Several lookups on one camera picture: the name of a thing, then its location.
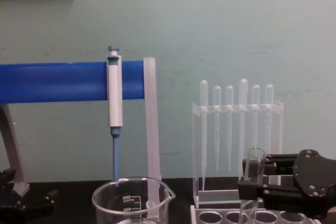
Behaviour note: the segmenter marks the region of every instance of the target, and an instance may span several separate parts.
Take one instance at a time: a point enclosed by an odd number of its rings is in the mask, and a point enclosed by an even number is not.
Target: glass beaker
[[[154,178],[122,178],[94,191],[97,224],[168,224],[168,205],[175,193]]]

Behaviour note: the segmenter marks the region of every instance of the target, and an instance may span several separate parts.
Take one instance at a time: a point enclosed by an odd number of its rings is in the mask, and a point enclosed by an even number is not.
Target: pipette rack
[[[193,194],[195,207],[205,204],[239,203],[237,182],[242,160],[252,147],[266,153],[282,153],[283,107],[273,100],[272,84],[253,85],[248,99],[248,81],[241,79],[238,104],[234,87],[227,86],[226,102],[221,105],[221,88],[214,87],[209,105],[208,83],[201,81],[200,105],[192,104]],[[270,176],[279,184],[279,176]]]

